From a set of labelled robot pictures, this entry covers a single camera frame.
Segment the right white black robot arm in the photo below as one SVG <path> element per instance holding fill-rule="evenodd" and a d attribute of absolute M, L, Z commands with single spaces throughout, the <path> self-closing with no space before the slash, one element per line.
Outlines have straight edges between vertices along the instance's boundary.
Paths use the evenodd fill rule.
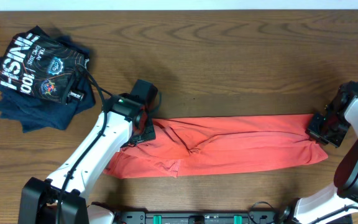
<path fill-rule="evenodd" d="M 342 84 L 325 114 L 313 115 L 306 133 L 321 144 L 339 147 L 349 129 L 357 140 L 339 163 L 333 182 L 319 192 L 299 198 L 275 223 L 352 223 L 358 213 L 358 81 Z"/>

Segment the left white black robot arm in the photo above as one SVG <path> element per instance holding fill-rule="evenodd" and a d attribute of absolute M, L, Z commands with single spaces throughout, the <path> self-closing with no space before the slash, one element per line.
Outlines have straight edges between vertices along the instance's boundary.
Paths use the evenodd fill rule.
<path fill-rule="evenodd" d="M 157 88 L 137 80 L 130 93 L 103 99 L 93 129 L 45 180 L 29 179 L 21 193 L 19 223 L 113 223 L 115 213 L 88 198 L 115 153 L 155 139 L 149 115 Z"/>

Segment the red printed t-shirt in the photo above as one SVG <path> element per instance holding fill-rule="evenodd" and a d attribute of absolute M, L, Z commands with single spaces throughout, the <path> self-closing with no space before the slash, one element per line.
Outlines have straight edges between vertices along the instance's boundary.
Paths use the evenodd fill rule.
<path fill-rule="evenodd" d="M 328 158 L 306 134 L 310 114 L 154 119 L 156 138 L 115 153 L 119 179 L 236 174 Z"/>

